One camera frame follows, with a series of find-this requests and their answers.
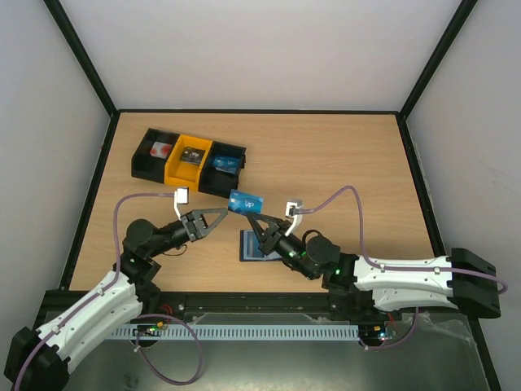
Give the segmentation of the blue card holder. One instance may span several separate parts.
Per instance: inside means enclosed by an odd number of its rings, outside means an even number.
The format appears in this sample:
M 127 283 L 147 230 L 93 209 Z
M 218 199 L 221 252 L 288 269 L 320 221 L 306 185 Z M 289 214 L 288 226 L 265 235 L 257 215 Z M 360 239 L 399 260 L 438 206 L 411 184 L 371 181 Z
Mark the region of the blue card holder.
M 281 261 L 282 257 L 273 252 L 265 255 L 253 230 L 241 230 L 239 235 L 239 260 L 242 262 Z

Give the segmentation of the blue card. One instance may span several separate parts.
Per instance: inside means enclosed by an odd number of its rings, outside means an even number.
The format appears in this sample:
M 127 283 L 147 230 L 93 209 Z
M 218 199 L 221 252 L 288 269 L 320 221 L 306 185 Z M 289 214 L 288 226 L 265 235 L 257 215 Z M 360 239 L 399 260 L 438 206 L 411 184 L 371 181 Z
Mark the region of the blue card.
M 226 174 L 236 174 L 240 159 L 231 156 L 216 155 L 212 161 L 212 167 Z
M 261 213 L 264 198 L 238 190 L 230 193 L 228 210 L 232 213 L 247 215 L 249 213 Z
M 245 261 L 260 260 L 264 253 L 259 249 L 259 242 L 252 230 L 243 232 L 243 259 Z

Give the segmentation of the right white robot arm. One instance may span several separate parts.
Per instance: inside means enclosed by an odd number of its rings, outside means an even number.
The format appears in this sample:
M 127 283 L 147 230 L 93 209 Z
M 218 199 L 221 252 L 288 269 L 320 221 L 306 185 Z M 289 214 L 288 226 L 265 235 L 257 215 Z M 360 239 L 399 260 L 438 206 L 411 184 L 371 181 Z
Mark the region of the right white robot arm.
M 321 280 L 333 295 L 356 298 L 364 319 L 413 307 L 448 308 L 478 319 L 501 315 L 495 267 L 465 248 L 423 260 L 378 259 L 343 253 L 321 232 L 298 238 L 288 220 L 259 213 L 247 220 L 265 255 L 277 253 L 287 268 Z

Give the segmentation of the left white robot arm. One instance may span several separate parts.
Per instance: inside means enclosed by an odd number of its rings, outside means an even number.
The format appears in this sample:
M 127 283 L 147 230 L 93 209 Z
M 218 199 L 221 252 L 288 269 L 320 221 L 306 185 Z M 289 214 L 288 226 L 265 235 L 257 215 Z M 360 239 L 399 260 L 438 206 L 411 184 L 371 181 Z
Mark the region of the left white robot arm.
M 38 329 L 19 330 L 11 340 L 4 375 L 15 390 L 61 390 L 77 365 L 121 325 L 155 314 L 160 270 L 154 258 L 205 238 L 227 210 L 195 209 L 158 228 L 133 221 L 117 241 L 122 254 L 99 284 L 74 305 Z

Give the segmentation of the black card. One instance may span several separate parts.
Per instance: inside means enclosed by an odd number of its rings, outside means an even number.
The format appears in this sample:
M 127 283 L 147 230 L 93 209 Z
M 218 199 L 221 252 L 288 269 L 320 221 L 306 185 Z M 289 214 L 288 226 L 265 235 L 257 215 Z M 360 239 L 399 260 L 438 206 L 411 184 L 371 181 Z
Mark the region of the black card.
M 206 151 L 194 147 L 185 147 L 182 151 L 180 161 L 199 166 L 204 158 Z

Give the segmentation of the red white card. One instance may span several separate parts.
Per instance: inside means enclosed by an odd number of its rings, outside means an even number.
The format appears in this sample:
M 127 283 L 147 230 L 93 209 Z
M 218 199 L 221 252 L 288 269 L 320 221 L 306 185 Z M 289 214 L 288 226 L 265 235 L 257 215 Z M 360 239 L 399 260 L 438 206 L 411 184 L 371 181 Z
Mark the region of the red white card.
M 170 143 L 154 142 L 150 149 L 152 157 L 166 159 L 172 150 L 173 145 Z

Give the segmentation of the black bin right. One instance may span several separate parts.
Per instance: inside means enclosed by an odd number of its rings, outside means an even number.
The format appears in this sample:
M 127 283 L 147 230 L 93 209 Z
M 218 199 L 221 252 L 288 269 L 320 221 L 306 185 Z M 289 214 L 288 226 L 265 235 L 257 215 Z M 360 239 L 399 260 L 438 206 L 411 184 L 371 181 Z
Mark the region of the black bin right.
M 198 191 L 227 199 L 239 187 L 246 151 L 245 147 L 214 141 L 203 164 Z

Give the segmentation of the black bin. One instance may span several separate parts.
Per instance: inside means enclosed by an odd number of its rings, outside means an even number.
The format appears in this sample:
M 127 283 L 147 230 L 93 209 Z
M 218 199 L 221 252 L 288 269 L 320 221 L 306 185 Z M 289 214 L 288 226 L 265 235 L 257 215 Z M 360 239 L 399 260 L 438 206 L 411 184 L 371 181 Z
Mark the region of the black bin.
M 203 164 L 198 191 L 227 199 L 239 187 L 246 151 L 245 147 L 214 141 Z
M 132 156 L 131 175 L 164 183 L 166 162 L 179 136 L 177 133 L 149 128 Z

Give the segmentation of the yellow bin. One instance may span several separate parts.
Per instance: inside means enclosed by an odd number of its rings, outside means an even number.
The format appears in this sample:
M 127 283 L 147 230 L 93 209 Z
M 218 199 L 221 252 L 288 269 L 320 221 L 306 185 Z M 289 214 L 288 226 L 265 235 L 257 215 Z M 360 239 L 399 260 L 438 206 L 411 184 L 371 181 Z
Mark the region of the yellow bin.
M 164 167 L 164 184 L 198 191 L 212 145 L 212 140 L 180 134 Z

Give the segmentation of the black bin left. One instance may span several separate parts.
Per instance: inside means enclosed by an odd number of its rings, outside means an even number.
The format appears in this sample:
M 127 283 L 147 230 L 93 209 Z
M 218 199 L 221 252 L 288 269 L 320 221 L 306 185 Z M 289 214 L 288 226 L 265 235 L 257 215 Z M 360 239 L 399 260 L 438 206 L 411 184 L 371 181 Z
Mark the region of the black bin left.
M 149 128 L 132 156 L 131 175 L 164 183 L 166 162 L 179 136 L 177 133 Z

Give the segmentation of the black rail base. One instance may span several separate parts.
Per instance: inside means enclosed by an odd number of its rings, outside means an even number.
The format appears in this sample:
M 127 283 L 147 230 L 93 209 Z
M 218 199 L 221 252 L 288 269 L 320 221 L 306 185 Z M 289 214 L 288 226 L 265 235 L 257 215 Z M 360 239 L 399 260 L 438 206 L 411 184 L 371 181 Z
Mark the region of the black rail base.
M 162 292 L 146 303 L 142 312 L 172 314 L 179 319 L 206 313 L 299 313 L 351 323 L 384 322 L 387 313 L 372 306 L 370 296 L 346 297 L 330 293 Z

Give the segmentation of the black enclosure frame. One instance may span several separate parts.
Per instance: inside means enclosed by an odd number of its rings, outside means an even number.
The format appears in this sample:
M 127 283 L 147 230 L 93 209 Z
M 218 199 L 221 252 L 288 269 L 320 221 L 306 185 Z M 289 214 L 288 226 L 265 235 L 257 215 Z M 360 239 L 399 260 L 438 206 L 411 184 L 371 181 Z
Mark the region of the black enclosure frame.
M 90 215 L 94 206 L 94 198 L 97 195 L 101 177 L 105 169 L 108 154 L 112 146 L 112 140 L 116 132 L 116 126 L 120 115 L 125 112 L 124 109 L 116 108 L 112 102 L 105 85 L 102 82 L 99 73 L 95 69 L 77 31 L 74 29 L 67 12 L 59 1 L 45 1 L 47 10 L 55 21 L 66 42 L 68 43 L 72 53 L 81 66 L 83 73 L 86 75 L 90 84 L 92 85 L 96 95 L 101 101 L 103 107 L 110 117 L 109 126 L 101 152 L 99 154 L 98 162 L 94 170 L 94 176 L 91 180 L 90 187 L 85 199 L 85 203 L 81 212 L 81 217 L 78 222 L 77 230 L 74 235 L 71 250 L 68 259 L 65 263 L 62 278 L 59 287 L 55 289 L 56 293 L 66 294 L 69 292 L 70 281 L 72 273 L 76 267 L 77 257 L 82 241 L 85 237 L 86 224 L 90 219 Z M 401 140 L 405 149 L 405 154 L 409 164 L 409 170 L 414 181 L 417 192 L 418 202 L 420 204 L 424 222 L 426 224 L 431 247 L 435 255 L 444 253 L 444 244 L 440 236 L 439 227 L 436 222 L 434 211 L 431 205 L 430 196 L 427 194 L 427 185 L 424 181 L 423 174 L 420 172 L 420 165 L 418 163 L 418 156 L 414 150 L 413 142 L 410 136 L 409 128 L 407 126 L 407 118 L 413 111 L 416 103 L 419 101 L 424 90 L 427 88 L 430 80 L 434 76 L 436 70 L 440 66 L 446 53 L 453 44 L 453 41 L 460 33 L 463 25 L 470 16 L 471 12 L 477 4 L 476 1 L 462 1 L 454 12 L 447 28 L 443 32 L 436 48 L 433 50 L 429 60 L 422 70 L 418 80 L 415 82 L 407 100 L 399 111 L 371 111 L 371 110 L 313 110 L 313 109 L 138 109 L 138 113 L 217 113 L 217 114 L 246 114 L 246 115 L 393 115 L 396 118 L 398 129 L 400 131 Z

